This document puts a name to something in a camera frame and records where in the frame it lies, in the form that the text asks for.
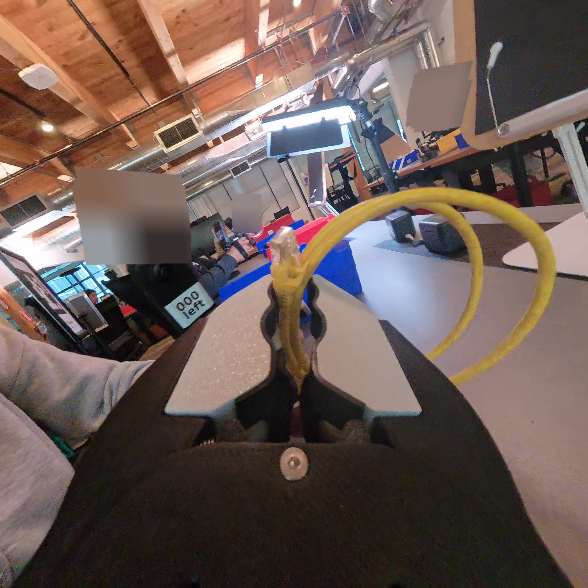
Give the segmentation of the light panel on stand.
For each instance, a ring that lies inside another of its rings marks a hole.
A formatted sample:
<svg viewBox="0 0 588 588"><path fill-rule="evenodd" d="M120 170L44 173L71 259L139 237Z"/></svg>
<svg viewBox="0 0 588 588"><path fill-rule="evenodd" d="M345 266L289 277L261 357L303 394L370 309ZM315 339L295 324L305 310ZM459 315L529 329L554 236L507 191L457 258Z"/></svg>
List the light panel on stand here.
<svg viewBox="0 0 588 588"><path fill-rule="evenodd" d="M364 99L329 99L297 111L261 118L267 134L267 155L270 158L309 155L350 146L348 125L359 118L362 136L371 143L386 187L397 192L396 177L387 163L382 144L394 136L380 117L368 108Z"/></svg>

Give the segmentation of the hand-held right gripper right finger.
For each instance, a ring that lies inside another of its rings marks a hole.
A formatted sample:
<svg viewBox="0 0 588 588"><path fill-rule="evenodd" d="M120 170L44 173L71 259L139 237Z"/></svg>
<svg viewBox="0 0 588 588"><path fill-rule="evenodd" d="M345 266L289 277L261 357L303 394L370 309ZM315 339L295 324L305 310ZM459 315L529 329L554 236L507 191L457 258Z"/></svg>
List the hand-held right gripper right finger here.
<svg viewBox="0 0 588 588"><path fill-rule="evenodd" d="M315 276L313 317L319 319L312 372L334 394L311 393L327 417L418 416L419 401L377 317L360 300Z"/></svg>

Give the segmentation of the grey desk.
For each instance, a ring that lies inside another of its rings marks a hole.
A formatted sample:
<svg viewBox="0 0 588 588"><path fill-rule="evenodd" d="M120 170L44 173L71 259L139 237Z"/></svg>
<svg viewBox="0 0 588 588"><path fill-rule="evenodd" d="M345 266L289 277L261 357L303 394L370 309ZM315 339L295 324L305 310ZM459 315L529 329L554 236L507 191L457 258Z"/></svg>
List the grey desk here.
<svg viewBox="0 0 588 588"><path fill-rule="evenodd" d="M587 334L571 311L514 351L479 390L456 391L397 330L422 403L374 443L310 445L309 481L263 491L227 576L240 587L587 587Z"/></svg>

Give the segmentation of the yellow storage crate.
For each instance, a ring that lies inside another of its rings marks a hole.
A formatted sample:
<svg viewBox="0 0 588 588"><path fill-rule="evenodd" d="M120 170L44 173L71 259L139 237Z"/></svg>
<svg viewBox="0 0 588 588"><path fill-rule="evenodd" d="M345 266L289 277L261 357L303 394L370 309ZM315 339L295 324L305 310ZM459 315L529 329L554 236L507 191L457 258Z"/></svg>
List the yellow storage crate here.
<svg viewBox="0 0 588 588"><path fill-rule="evenodd" d="M469 147L460 128L436 139L439 152L448 152L453 149L465 149Z"/></svg>

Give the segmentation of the wide black tape patch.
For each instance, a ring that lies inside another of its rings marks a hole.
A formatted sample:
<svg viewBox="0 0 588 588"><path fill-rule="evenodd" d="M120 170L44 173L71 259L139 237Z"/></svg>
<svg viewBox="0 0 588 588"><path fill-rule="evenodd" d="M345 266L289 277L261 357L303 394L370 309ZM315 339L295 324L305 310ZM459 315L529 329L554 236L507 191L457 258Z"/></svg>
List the wide black tape patch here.
<svg viewBox="0 0 588 588"><path fill-rule="evenodd" d="M472 228L481 245L484 266L502 269L516 269L536 273L536 269L510 267L503 262L505 254L523 244L524 239L518 234L518 232L504 224L475 224ZM398 243L393 239L384 240L376 244L374 247L386 251L411 254L425 258L444 259L463 263L470 262L466 247L449 255L430 252L424 245L413 246L407 242Z"/></svg>

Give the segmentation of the ceiling air vent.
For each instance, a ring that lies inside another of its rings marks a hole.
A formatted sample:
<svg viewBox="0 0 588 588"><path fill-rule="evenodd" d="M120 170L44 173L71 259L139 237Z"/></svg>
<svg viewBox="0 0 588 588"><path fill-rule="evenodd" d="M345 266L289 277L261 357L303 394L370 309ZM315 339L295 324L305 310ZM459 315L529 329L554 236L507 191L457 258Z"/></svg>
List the ceiling air vent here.
<svg viewBox="0 0 588 588"><path fill-rule="evenodd" d="M203 136L202 118L186 115L153 133L153 140L166 152L176 151Z"/></svg>

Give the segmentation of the white ceiling access point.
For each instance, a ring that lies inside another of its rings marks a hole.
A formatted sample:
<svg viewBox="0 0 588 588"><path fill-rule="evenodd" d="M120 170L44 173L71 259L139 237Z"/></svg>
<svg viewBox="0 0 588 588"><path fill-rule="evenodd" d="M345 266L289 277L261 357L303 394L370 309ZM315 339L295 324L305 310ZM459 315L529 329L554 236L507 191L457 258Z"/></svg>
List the white ceiling access point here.
<svg viewBox="0 0 588 588"><path fill-rule="evenodd" d="M18 72L19 78L37 90L46 90L59 83L56 73L43 63L33 63Z"/></svg>

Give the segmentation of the dark grey power block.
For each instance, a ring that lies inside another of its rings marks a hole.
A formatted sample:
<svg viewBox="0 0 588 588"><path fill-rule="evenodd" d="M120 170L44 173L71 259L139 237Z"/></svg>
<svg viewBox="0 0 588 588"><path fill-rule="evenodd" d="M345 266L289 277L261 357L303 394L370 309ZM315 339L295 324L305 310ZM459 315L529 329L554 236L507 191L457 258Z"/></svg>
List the dark grey power block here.
<svg viewBox="0 0 588 588"><path fill-rule="evenodd" d="M392 239L397 243L412 243L416 237L416 228L412 212L397 209L385 217L386 226Z"/></svg>
<svg viewBox="0 0 588 588"><path fill-rule="evenodd" d="M432 254L452 256L466 248L457 229L442 215L430 215L419 222L422 244Z"/></svg>

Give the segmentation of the person's left forearm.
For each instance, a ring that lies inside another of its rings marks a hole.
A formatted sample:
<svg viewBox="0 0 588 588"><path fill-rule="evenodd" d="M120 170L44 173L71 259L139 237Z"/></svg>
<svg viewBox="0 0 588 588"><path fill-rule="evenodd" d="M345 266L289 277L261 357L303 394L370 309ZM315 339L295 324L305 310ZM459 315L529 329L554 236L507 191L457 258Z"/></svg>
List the person's left forearm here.
<svg viewBox="0 0 588 588"><path fill-rule="evenodd" d="M68 442L95 433L152 364L66 352L1 327L1 394Z"/></svg>

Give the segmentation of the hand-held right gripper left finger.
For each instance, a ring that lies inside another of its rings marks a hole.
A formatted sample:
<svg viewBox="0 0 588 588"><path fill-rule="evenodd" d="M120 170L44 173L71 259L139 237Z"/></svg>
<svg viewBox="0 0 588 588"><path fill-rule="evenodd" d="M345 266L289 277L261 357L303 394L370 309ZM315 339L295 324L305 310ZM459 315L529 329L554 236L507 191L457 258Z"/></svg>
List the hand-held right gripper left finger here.
<svg viewBox="0 0 588 588"><path fill-rule="evenodd" d="M270 281L256 281L209 316L165 406L168 416L277 419L271 337L262 318Z"/></svg>

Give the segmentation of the wooden work table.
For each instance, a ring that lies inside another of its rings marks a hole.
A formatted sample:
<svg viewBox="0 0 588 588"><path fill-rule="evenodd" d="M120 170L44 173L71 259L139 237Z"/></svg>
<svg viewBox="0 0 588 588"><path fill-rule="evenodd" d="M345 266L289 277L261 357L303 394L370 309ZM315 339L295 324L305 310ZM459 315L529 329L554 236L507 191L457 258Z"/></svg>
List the wooden work table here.
<svg viewBox="0 0 588 588"><path fill-rule="evenodd" d="M442 172L452 172L457 177L457 186L466 190L478 190L484 194L497 191L493 164L506 161L510 165L516 202L519 207L534 206L529 175L524 155L552 148L563 154L563 148L552 131L509 143L497 148L479 150L473 146L457 147L427 161L417 161L400 171L392 171L396 187L408 187L419 181L440 179Z"/></svg>

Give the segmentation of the red plastic bin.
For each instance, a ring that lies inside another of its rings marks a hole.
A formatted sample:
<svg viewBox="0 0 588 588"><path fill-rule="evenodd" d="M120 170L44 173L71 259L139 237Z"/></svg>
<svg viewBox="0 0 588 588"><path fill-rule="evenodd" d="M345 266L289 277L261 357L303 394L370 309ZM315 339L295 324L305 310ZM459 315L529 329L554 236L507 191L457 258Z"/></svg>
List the red plastic bin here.
<svg viewBox="0 0 588 588"><path fill-rule="evenodd" d="M335 218L335 215L328 214L326 217L316 219L296 229L295 234L298 246L302 247L303 245L308 245L311 240Z"/></svg>
<svg viewBox="0 0 588 588"><path fill-rule="evenodd" d="M257 244L260 245L262 240L272 237L281 227L290 226L293 223L294 219L291 213L275 219L273 222L270 222L264 226L261 232L261 236L256 238Z"/></svg>

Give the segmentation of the framed black white marker poster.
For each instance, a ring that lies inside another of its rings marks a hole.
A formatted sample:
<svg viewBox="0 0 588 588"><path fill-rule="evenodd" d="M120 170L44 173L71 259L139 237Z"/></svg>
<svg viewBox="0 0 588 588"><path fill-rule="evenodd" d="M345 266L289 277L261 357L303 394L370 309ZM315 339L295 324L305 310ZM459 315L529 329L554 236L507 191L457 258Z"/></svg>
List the framed black white marker poster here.
<svg viewBox="0 0 588 588"><path fill-rule="evenodd" d="M4 247L1 247L1 261L26 287L76 350L86 354L82 340L87 335L87 331L63 301L48 287L33 266L23 256Z"/></svg>

